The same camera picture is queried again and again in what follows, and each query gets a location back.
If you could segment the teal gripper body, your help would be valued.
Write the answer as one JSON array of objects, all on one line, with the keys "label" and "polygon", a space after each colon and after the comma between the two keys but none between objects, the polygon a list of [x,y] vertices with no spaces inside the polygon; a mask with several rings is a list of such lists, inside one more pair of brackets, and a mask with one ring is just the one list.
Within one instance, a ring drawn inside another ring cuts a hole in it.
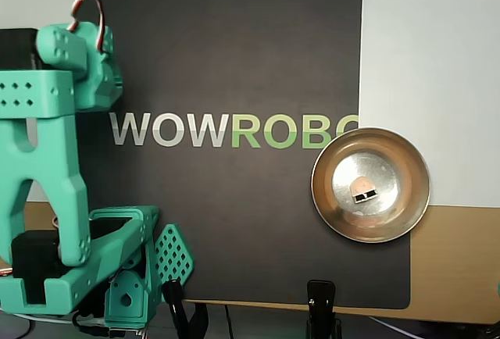
[{"label": "teal gripper body", "polygon": [[98,26],[91,22],[80,22],[75,35],[85,40],[87,47],[86,74],[75,81],[75,107],[77,111],[106,111],[115,101],[110,98],[113,89],[113,73],[107,55],[114,55],[112,31],[106,27],[103,52],[97,49]]}]

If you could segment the teal movable gripper finger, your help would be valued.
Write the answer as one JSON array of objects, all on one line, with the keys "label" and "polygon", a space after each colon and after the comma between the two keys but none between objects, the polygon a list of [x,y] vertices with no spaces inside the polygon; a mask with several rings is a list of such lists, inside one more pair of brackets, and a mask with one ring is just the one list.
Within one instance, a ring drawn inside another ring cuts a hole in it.
[{"label": "teal movable gripper finger", "polygon": [[115,56],[114,55],[107,55],[106,62],[112,71],[113,78],[114,79],[121,79],[122,74],[120,72],[120,68],[118,66],[118,63],[116,61]]}]

